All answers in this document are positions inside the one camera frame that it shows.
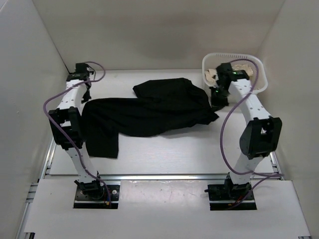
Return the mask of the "black trousers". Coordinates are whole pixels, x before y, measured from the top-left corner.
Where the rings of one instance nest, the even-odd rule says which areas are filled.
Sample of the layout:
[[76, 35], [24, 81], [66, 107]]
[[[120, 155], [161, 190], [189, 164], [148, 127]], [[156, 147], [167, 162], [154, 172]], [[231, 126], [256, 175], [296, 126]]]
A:
[[135, 98], [103, 98], [85, 104], [82, 120], [89, 156], [117, 158], [119, 134], [151, 137], [208, 125], [219, 118], [206, 92], [186, 78], [149, 80], [133, 91]]

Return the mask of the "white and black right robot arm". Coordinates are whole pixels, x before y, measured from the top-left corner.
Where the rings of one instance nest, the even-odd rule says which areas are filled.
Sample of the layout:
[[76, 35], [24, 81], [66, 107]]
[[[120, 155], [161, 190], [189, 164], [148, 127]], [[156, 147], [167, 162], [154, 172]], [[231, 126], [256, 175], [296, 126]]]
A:
[[222, 63], [216, 68], [215, 95], [218, 99], [232, 95], [246, 126], [239, 139], [241, 154], [234, 167], [230, 167], [224, 182], [224, 194], [229, 199], [246, 195], [251, 189], [251, 177], [256, 167], [269, 154], [277, 149], [282, 129], [279, 117], [272, 117], [253, 93], [255, 83], [250, 81], [244, 70], [234, 70], [231, 63]]

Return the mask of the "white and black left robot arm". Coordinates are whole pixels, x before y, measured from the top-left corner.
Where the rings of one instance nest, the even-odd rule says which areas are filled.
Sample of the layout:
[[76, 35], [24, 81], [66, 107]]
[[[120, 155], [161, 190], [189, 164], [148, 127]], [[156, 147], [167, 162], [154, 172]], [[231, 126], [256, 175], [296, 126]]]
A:
[[43, 111], [49, 119], [54, 141], [60, 145], [71, 158], [77, 171], [75, 181], [82, 193], [97, 201], [104, 199], [110, 203], [110, 191], [94, 168], [85, 145], [84, 122], [80, 106], [91, 99], [92, 83], [100, 79], [90, 79], [96, 71], [90, 66], [92, 61], [77, 63], [75, 71], [66, 79], [66, 89], [46, 100]]

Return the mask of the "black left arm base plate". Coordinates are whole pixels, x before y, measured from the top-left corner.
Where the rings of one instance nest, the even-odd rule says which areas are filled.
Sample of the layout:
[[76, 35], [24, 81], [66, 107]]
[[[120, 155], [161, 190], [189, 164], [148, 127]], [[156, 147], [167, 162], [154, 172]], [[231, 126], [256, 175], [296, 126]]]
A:
[[99, 180], [90, 183], [75, 181], [77, 188], [74, 197], [75, 209], [117, 209], [120, 185], [105, 184]]

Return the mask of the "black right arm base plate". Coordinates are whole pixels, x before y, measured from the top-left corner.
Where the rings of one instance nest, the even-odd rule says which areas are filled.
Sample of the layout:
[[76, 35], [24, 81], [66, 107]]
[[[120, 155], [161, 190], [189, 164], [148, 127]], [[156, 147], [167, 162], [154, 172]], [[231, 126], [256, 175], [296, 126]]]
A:
[[204, 190], [208, 194], [211, 211], [257, 210], [251, 184], [239, 190], [229, 190], [224, 184], [209, 184]]

